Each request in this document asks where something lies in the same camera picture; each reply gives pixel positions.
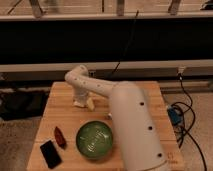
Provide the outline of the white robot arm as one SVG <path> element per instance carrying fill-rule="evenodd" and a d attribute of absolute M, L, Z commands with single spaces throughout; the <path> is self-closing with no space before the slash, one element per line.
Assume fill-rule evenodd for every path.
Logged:
<path fill-rule="evenodd" d="M 171 171 L 144 91 L 135 83 L 91 78 L 84 65 L 67 72 L 65 81 L 73 86 L 74 99 L 80 104 L 86 104 L 89 91 L 109 99 L 126 171 Z"/>

